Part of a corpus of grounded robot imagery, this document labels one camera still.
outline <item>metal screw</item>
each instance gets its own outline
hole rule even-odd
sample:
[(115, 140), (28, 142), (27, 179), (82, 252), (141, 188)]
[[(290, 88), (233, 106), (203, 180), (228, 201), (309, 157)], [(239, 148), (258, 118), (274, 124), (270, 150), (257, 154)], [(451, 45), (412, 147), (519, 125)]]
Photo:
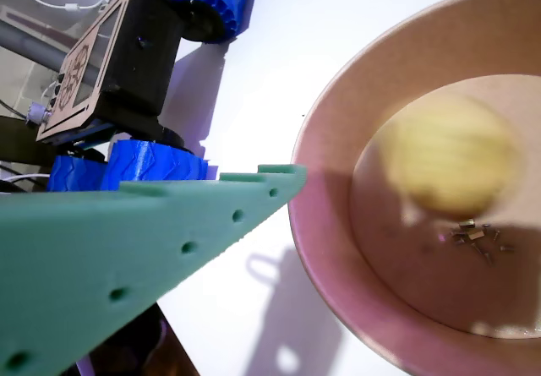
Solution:
[(490, 253), (485, 252), (485, 253), (484, 253), (484, 258), (486, 259), (487, 264), (489, 264), (489, 266), (492, 266), (492, 264), (493, 264), (494, 262), (492, 261), (492, 257), (490, 256)]
[(501, 252), (515, 252), (515, 247), (512, 247), (511, 245), (501, 245), (500, 251)]
[(474, 242), (472, 243), (472, 248), (475, 249), (478, 253), (480, 253), (481, 255), (484, 255), (484, 252), (481, 250), (480, 247), (477, 246), (477, 244)]
[(459, 222), (458, 226), (460, 228), (475, 228), (475, 220), (470, 219), (470, 220)]
[(496, 243), (499, 237), (500, 237), (500, 230), (497, 230), (496, 233), (494, 234), (494, 238), (492, 238), (492, 242)]

